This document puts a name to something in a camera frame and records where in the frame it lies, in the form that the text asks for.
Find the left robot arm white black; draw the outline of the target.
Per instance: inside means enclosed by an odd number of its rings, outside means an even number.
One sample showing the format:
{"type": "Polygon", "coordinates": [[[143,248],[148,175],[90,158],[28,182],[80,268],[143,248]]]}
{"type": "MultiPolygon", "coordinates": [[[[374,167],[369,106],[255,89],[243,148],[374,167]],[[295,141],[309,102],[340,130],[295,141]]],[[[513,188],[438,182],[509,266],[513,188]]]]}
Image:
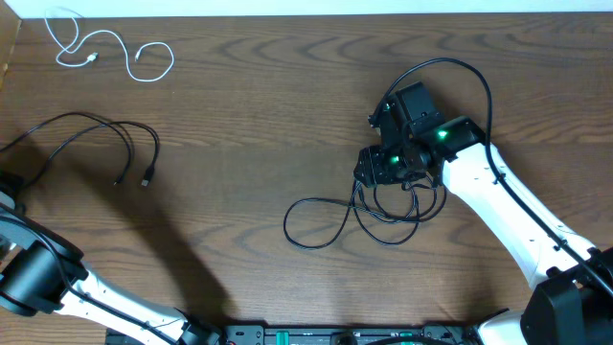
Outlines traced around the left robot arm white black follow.
{"type": "Polygon", "coordinates": [[[1,173],[1,307],[32,317],[39,312],[101,324],[140,344],[220,344],[223,332],[185,312],[150,303],[105,281],[63,237],[25,217],[16,197],[23,178],[1,173]]]}

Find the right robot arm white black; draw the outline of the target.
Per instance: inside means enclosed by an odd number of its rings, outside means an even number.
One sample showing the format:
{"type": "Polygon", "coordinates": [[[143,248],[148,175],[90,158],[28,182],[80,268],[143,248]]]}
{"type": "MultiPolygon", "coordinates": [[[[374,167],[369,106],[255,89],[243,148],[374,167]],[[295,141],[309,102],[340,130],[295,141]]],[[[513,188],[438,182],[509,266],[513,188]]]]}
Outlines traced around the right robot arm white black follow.
{"type": "Polygon", "coordinates": [[[465,202],[511,253],[533,295],[475,328],[481,344],[609,344],[612,252],[567,227],[512,173],[469,118],[444,119],[416,82],[384,97],[372,127],[381,144],[360,151],[355,178],[366,187],[429,177],[465,202]]]}

